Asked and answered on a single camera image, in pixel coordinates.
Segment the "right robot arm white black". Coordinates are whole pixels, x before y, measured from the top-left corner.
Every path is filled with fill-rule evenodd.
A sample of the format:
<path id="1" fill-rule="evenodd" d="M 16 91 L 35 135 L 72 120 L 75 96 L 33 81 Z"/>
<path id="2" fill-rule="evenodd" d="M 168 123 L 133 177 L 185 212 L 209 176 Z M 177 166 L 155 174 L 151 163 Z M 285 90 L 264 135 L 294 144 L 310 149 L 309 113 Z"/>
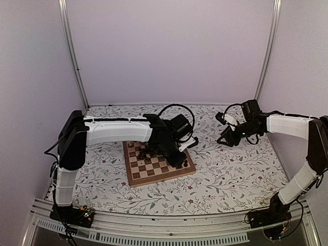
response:
<path id="1" fill-rule="evenodd" d="M 256 140 L 266 134 L 284 135 L 303 142 L 304 163 L 289 182 L 270 199 L 266 209 L 250 211 L 247 215 L 252 227 L 274 224 L 291 218 L 290 206 L 305 195 L 327 172 L 327 116 L 315 117 L 280 111 L 263 112 L 255 99 L 238 104 L 243 122 L 218 112 L 216 119 L 226 128 L 217 143 L 228 147 L 239 145 L 242 139 Z"/>

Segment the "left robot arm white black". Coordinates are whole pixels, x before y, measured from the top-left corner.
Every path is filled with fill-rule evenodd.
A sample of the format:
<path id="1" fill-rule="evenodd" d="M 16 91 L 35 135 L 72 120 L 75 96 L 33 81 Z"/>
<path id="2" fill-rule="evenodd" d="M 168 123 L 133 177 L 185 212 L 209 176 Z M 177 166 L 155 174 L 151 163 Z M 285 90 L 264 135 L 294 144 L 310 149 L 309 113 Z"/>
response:
<path id="1" fill-rule="evenodd" d="M 172 119 L 161 119 L 160 114 L 144 114 L 137 118 L 101 118 L 84 116 L 80 110 L 71 113 L 57 142 L 44 154 L 54 155 L 50 176 L 54 182 L 53 208 L 50 217 L 63 224 L 90 227 L 93 210 L 86 206 L 73 207 L 72 196 L 78 170 L 85 164 L 86 147 L 106 142 L 146 142 L 173 167 L 186 160 L 186 148 L 198 144 L 193 137 L 195 122 L 179 114 Z"/>

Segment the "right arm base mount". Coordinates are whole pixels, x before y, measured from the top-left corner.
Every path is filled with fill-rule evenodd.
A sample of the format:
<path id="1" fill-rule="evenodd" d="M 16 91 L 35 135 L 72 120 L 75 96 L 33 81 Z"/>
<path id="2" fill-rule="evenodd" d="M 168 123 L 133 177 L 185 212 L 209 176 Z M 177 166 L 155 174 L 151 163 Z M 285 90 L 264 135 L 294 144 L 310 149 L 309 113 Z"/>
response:
<path id="1" fill-rule="evenodd" d="M 270 226 L 263 230 L 265 237 L 271 241 L 283 238 L 286 230 L 290 227 L 290 205 L 281 205 L 274 202 L 269 208 L 263 210 L 251 210 L 245 218 L 251 229 Z"/>

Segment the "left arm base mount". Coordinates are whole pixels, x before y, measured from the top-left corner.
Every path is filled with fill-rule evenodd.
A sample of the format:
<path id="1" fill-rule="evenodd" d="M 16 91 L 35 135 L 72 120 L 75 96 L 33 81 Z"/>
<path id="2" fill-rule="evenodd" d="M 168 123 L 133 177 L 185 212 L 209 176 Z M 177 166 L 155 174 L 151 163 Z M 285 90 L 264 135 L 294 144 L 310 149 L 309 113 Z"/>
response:
<path id="1" fill-rule="evenodd" d="M 91 228 L 94 213 L 95 210 L 88 206 L 75 208 L 72 205 L 65 207 L 54 205 L 50 213 L 50 218 L 68 225 Z"/>

